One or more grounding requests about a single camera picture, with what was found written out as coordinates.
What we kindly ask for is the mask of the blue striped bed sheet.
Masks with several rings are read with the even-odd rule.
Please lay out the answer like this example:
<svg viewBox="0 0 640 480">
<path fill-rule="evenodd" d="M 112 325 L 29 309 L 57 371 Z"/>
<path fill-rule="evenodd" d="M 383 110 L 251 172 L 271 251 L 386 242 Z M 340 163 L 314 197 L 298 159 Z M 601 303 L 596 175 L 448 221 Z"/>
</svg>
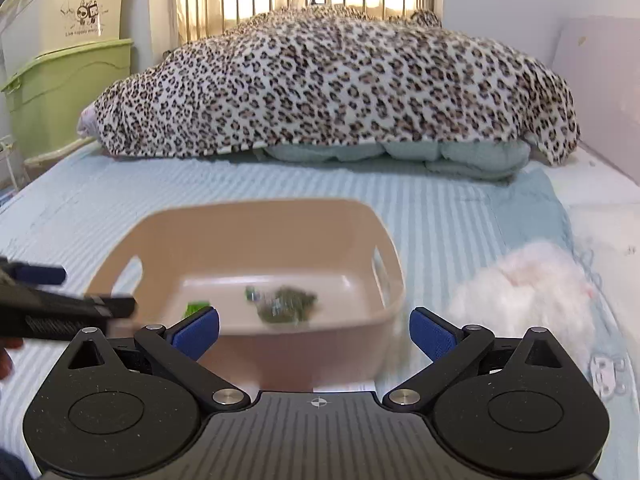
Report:
<svg viewBox="0 0 640 480">
<path fill-rule="evenodd" d="M 531 240 L 546 238 L 585 266 L 568 212 L 596 198 L 610 170 L 573 156 L 561 168 L 529 165 L 506 184 L 450 179 L 389 158 L 295 166 L 232 156 L 121 160 L 95 145 L 67 157 L 1 211 L 1 251 L 53 263 L 66 292 L 89 285 L 111 249 L 141 219 L 178 206 L 267 198 L 341 197 L 369 205 L 385 223 L 406 279 L 406 307 L 442 312 L 457 284 Z"/>
</svg>

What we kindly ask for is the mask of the light green folded quilt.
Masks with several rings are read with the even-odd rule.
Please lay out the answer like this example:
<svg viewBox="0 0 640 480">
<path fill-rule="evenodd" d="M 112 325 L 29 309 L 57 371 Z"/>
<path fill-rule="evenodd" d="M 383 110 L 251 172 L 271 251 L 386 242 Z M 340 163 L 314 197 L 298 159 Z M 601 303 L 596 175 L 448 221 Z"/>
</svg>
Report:
<svg viewBox="0 0 640 480">
<path fill-rule="evenodd" d="M 255 148 L 280 162 L 317 165 L 322 162 L 362 162 L 388 156 L 401 162 L 418 162 L 427 171 L 443 176 L 483 181 L 513 177 L 528 163 L 529 145 L 515 141 L 416 141 L 358 145 L 277 144 Z"/>
</svg>

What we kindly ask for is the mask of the pale pink headboard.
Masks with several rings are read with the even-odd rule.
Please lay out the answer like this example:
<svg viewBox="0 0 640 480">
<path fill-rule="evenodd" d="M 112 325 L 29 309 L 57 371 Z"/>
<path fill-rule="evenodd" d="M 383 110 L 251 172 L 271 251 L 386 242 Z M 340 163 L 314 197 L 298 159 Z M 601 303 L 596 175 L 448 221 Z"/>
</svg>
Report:
<svg viewBox="0 0 640 480">
<path fill-rule="evenodd" d="M 639 21 L 572 18 L 552 68 L 572 89 L 582 144 L 639 180 Z"/>
</svg>

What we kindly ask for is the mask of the cream plastic storage bin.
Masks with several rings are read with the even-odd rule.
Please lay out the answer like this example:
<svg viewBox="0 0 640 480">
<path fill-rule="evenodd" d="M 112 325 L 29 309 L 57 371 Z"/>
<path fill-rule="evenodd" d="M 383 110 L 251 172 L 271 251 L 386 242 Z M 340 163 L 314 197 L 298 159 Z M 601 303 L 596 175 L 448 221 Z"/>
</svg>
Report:
<svg viewBox="0 0 640 480">
<path fill-rule="evenodd" d="M 12 77 L 38 56 L 120 37 L 122 0 L 4 0 L 1 67 Z"/>
</svg>

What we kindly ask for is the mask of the white cartoon pillow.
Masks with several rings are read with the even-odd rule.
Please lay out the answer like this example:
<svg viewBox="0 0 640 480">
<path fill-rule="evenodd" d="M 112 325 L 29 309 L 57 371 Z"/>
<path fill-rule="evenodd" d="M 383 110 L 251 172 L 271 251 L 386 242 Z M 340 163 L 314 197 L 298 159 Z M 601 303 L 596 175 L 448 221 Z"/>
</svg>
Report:
<svg viewBox="0 0 640 480">
<path fill-rule="evenodd" d="M 578 148 L 561 167 L 541 162 L 568 213 L 578 256 L 594 275 L 639 377 L 639 185 Z"/>
</svg>

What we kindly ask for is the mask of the green snack wrapper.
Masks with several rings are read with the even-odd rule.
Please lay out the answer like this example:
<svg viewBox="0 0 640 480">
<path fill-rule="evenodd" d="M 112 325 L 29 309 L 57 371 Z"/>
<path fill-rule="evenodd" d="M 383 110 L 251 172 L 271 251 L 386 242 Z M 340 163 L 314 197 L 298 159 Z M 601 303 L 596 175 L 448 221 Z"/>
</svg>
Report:
<svg viewBox="0 0 640 480">
<path fill-rule="evenodd" d="M 184 318 L 188 318 L 191 315 L 194 315 L 195 313 L 200 312 L 203 309 L 207 309 L 210 307 L 210 304 L 208 301 L 192 301 L 189 302 L 186 305 L 186 310 L 184 310 Z"/>
</svg>

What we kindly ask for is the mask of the white fluffy plush toy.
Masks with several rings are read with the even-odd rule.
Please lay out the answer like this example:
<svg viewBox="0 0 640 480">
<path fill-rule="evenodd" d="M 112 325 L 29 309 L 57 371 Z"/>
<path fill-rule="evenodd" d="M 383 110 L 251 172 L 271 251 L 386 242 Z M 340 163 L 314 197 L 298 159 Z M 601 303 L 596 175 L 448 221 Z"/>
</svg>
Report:
<svg viewBox="0 0 640 480">
<path fill-rule="evenodd" d="M 596 289 L 565 249 L 535 240 L 478 270 L 461 283 L 446 307 L 457 326 L 477 324 L 499 337 L 521 337 L 541 326 L 586 370 L 596 326 Z"/>
</svg>

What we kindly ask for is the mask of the dark green seaweed packet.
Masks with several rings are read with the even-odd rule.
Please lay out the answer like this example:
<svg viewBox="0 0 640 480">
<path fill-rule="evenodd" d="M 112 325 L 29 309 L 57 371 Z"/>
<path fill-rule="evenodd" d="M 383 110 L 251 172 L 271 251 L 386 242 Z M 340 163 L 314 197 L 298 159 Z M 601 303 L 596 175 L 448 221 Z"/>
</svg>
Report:
<svg viewBox="0 0 640 480">
<path fill-rule="evenodd" d="M 290 286 L 266 292 L 254 286 L 246 286 L 245 299 L 256 308 L 262 322 L 298 324 L 308 321 L 318 296 L 314 292 Z"/>
</svg>

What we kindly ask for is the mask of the green plastic storage bin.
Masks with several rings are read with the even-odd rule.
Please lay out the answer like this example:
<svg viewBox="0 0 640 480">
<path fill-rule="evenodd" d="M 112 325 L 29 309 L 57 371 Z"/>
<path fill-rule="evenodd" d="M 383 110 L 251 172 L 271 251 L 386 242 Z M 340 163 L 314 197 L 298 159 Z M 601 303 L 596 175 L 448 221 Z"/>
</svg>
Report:
<svg viewBox="0 0 640 480">
<path fill-rule="evenodd" d="M 130 39 L 82 44 L 34 58 L 1 87 L 24 159 L 60 154 L 79 140 L 81 112 L 130 75 Z"/>
</svg>

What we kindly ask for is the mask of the beige plastic storage basket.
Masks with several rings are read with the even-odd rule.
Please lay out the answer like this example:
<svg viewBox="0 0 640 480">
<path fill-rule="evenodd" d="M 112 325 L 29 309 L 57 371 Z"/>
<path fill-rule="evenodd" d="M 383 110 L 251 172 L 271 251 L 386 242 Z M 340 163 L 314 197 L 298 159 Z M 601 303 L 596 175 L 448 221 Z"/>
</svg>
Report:
<svg viewBox="0 0 640 480">
<path fill-rule="evenodd" d="M 245 287 L 314 292 L 308 321 L 262 322 Z M 381 369 L 406 288 L 378 215 L 339 198 L 249 200 L 150 214 L 93 275 L 93 294 L 130 294 L 134 324 L 169 326 L 192 301 L 219 313 L 202 364 L 228 382 L 311 390 L 368 382 Z"/>
</svg>

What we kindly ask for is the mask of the leopard print blanket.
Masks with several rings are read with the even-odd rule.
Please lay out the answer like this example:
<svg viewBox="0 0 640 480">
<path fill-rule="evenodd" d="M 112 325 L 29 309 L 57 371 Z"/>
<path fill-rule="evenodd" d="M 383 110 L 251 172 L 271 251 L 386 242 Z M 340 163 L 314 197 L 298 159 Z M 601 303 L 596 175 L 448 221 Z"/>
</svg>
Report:
<svg viewBox="0 0 640 480">
<path fill-rule="evenodd" d="M 570 86 L 536 58 L 337 6 L 256 15 L 178 47 L 93 104 L 98 140 L 120 157 L 521 140 L 559 166 L 580 139 Z"/>
</svg>

